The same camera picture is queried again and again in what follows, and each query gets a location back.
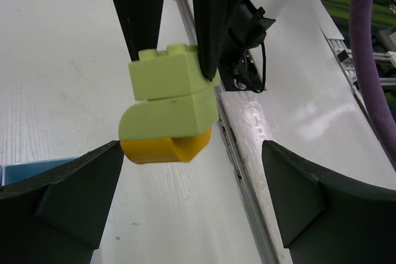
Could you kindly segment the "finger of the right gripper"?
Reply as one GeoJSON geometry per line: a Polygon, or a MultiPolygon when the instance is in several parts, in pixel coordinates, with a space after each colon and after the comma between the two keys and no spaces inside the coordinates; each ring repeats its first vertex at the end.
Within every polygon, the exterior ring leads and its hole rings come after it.
{"type": "Polygon", "coordinates": [[[200,71],[212,80],[223,43],[237,6],[242,0],[193,0],[200,71]]]}

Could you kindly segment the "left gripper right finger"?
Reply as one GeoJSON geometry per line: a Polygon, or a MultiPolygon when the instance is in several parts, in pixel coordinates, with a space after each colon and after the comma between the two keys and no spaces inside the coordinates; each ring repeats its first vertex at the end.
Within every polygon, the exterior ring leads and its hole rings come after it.
{"type": "Polygon", "coordinates": [[[395,191],[346,177],[280,144],[262,164],[293,263],[395,263],[395,191]]]}

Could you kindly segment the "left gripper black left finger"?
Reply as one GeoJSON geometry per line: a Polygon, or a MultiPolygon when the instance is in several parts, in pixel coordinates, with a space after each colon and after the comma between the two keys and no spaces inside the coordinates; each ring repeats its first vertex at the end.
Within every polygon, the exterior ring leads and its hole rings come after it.
{"type": "Polygon", "coordinates": [[[100,246],[124,153],[111,141],[1,187],[1,263],[90,263],[100,246]]]}

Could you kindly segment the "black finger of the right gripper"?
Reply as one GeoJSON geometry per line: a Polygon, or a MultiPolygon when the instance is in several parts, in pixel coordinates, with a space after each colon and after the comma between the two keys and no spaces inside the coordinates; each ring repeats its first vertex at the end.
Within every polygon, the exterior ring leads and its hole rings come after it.
{"type": "Polygon", "coordinates": [[[138,52],[155,49],[163,11],[163,0],[113,0],[131,60],[138,52]]]}

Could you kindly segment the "light green duplo brick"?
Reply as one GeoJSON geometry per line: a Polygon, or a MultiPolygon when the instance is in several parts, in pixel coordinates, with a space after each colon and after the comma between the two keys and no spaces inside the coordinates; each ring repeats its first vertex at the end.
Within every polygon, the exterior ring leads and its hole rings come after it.
{"type": "Polygon", "coordinates": [[[208,88],[191,95],[137,103],[119,122],[121,141],[200,135],[218,120],[215,92],[208,88]]]}
{"type": "Polygon", "coordinates": [[[129,73],[136,101],[190,95],[220,84],[218,72],[212,80],[202,75],[197,46],[183,43],[139,51],[129,73]]]}

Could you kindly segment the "yellow duplo brick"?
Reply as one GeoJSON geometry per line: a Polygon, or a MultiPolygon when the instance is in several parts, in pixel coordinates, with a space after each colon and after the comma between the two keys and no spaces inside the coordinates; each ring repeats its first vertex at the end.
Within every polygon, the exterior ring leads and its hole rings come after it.
{"type": "Polygon", "coordinates": [[[203,134],[181,138],[121,141],[125,156],[135,164],[188,163],[208,144],[212,129],[203,134]]]}

